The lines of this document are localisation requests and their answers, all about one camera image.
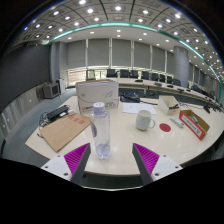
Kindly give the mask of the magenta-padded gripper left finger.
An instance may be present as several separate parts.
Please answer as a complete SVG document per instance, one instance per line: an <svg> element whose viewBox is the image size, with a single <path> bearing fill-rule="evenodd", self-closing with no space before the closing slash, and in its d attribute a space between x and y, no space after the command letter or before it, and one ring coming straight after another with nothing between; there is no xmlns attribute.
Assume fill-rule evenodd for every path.
<svg viewBox="0 0 224 224"><path fill-rule="evenodd" d="M42 169L80 185L90 153L91 146L87 143L65 155L57 154L44 164Z"/></svg>

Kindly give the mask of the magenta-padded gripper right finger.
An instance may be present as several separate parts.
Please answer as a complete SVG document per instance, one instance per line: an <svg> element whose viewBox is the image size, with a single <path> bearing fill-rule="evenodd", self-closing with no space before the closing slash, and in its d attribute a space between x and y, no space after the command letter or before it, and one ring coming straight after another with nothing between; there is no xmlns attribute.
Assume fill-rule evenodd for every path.
<svg viewBox="0 0 224 224"><path fill-rule="evenodd" d="M144 185L164 178L182 169L182 167L168 155L159 155L137 143L133 144L132 154L137 163Z"/></svg>

